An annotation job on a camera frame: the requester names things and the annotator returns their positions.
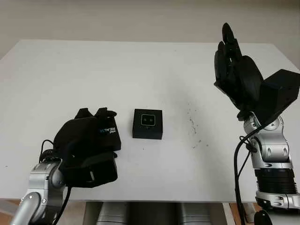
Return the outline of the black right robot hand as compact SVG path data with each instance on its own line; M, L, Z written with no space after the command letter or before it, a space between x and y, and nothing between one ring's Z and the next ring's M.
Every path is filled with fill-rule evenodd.
M238 120L243 121L257 105L263 77L255 62L242 55L228 23L223 24L222 37L214 56L214 85L229 97L239 110Z

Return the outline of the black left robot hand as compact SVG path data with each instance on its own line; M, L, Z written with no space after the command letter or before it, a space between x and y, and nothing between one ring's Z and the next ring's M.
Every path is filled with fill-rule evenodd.
M64 157L84 160L121 149L115 121L117 113L106 107L92 114L88 108L79 109L74 119L67 121L54 138L53 147Z

